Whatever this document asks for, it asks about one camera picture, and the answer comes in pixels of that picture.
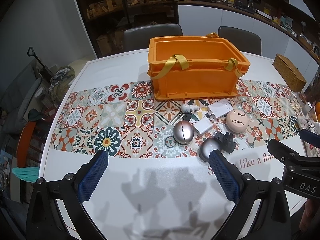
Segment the person right hand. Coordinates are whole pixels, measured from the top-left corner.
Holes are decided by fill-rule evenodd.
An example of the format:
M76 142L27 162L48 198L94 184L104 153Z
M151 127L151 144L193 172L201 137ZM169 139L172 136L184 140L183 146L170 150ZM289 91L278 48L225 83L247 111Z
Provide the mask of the person right hand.
M312 220L314 219L316 212L319 210L319 201L308 199L304 204L304 212L299 224L299 228L302 232L306 232L311 228Z

